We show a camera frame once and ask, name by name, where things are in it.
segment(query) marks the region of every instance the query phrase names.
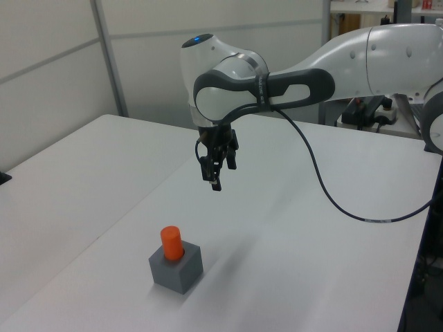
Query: white wall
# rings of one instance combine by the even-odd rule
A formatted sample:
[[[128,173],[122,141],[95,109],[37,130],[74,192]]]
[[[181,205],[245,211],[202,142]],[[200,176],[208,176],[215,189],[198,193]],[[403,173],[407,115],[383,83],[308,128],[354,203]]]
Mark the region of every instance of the white wall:
[[[89,0],[0,1],[0,170],[117,114]]]
[[[214,33],[261,54],[271,71],[303,60],[322,44],[323,0],[98,0],[109,51],[131,118],[194,128],[181,79],[183,42]],[[318,121],[318,107],[291,112]]]

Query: table surface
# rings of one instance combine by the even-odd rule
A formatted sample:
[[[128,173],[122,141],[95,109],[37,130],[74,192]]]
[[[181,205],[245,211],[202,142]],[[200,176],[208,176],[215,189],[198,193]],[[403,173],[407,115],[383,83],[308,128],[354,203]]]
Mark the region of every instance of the table surface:
[[[355,2],[356,0],[332,1],[331,13],[343,14],[391,14],[394,8],[388,7],[388,0],[368,0],[368,2]],[[443,10],[422,10],[422,5],[412,9],[413,16],[443,17]]]
[[[0,323],[189,159],[194,143],[193,130],[103,116],[9,171]]]
[[[114,118],[115,128],[127,121]],[[137,123],[134,133],[152,126]],[[323,194],[289,124],[248,116],[233,127],[238,169],[223,168],[221,192],[189,158],[66,260],[0,331],[396,331],[426,210],[391,224],[350,219]],[[431,198],[441,156],[424,152],[422,141],[300,128],[330,194],[351,213],[389,219]],[[168,151],[174,144],[163,142]],[[140,145],[132,151],[167,154]],[[170,224],[201,246],[205,272],[186,295],[153,284],[147,262]]]

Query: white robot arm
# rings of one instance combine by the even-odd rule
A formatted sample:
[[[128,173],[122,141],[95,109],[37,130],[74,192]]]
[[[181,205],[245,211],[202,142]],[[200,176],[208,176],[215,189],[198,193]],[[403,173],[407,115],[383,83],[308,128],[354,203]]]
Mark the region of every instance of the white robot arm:
[[[250,50],[200,35],[181,48],[181,68],[194,123],[208,156],[204,180],[220,190],[226,158],[235,169],[238,148],[230,123],[248,113],[288,109],[371,95],[420,95],[427,146],[443,154],[443,29],[399,24],[356,30],[329,41],[295,66],[269,73]]]

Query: gray block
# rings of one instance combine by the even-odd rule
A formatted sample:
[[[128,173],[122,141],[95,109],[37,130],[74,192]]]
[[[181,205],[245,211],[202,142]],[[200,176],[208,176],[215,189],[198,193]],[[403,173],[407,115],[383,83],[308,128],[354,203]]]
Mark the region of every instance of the gray block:
[[[165,258],[163,246],[149,259],[154,282],[180,294],[186,293],[203,272],[200,247],[182,243],[185,254],[177,261]]]

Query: orange cylinder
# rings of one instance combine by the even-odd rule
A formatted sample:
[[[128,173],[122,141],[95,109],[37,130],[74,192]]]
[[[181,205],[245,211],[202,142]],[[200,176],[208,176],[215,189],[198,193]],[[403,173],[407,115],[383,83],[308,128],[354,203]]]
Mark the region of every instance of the orange cylinder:
[[[168,226],[160,232],[161,243],[163,244],[163,251],[165,258],[170,261],[176,261],[183,257],[185,251],[181,243],[180,230],[176,226]]]

